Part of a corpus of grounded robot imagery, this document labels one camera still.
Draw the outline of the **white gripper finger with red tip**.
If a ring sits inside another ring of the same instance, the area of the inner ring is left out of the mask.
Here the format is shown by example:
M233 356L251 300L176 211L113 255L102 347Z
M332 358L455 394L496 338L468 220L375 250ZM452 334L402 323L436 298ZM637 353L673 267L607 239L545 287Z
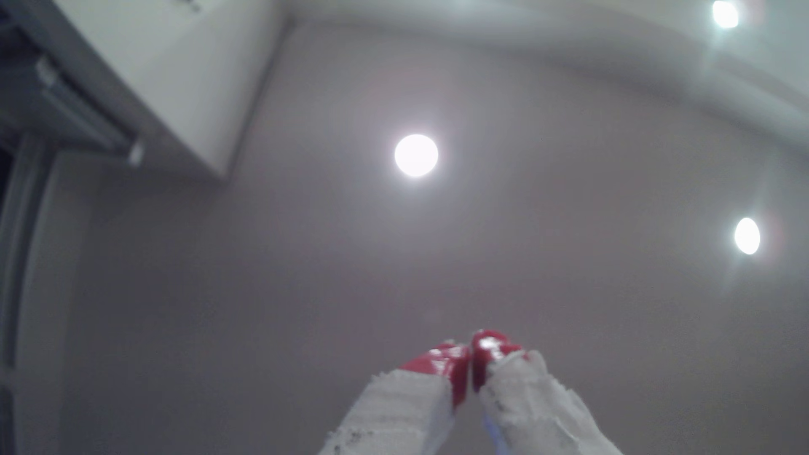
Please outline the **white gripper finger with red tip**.
M373 376L319 454L435 454L468 392L471 350L452 340Z
M497 454L621 454L538 350L479 330L471 340L471 378Z

